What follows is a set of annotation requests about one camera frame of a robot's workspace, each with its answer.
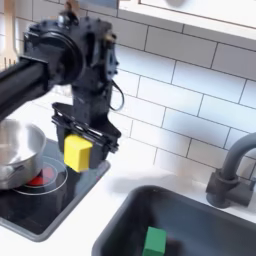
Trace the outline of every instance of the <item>sink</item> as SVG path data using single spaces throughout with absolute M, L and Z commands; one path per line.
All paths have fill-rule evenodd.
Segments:
M 256 255 L 256 224 L 145 186 L 129 194 L 95 242 L 92 256 L 142 256 L 148 226 L 167 232 L 165 256 Z

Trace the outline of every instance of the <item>tile wall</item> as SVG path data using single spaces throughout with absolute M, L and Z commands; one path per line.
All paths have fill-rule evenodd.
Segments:
M 65 1 L 16 2 L 20 48 L 23 31 L 56 16 Z M 3 49 L 3 0 L 0 13 Z M 111 22 L 118 35 L 115 81 L 126 101 L 110 118 L 127 138 L 121 150 L 130 148 L 130 159 L 207 183 L 234 142 L 256 131 L 256 42 L 86 4 L 79 14 Z M 50 108 L 56 93 L 71 102 L 70 88 L 56 87 L 35 103 Z M 114 92 L 112 105 L 118 104 Z M 239 175 L 250 179 L 255 164 L 253 150 L 243 158 Z

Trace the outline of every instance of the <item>wooden cabinet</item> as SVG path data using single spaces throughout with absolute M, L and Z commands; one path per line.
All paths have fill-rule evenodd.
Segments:
M 255 0 L 120 0 L 119 8 L 256 39 Z
M 118 0 L 79 0 L 81 3 L 89 3 L 95 5 L 101 5 L 103 7 L 117 9 Z

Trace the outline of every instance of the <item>green block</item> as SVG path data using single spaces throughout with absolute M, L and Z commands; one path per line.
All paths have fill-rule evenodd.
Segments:
M 166 232 L 162 229 L 148 227 L 142 256 L 163 256 L 166 246 Z

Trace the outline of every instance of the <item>burner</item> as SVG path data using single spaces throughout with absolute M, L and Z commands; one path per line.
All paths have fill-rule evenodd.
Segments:
M 63 163 L 51 157 L 44 156 L 41 172 L 26 185 L 14 189 L 24 195 L 44 195 L 56 191 L 64 185 L 68 172 Z

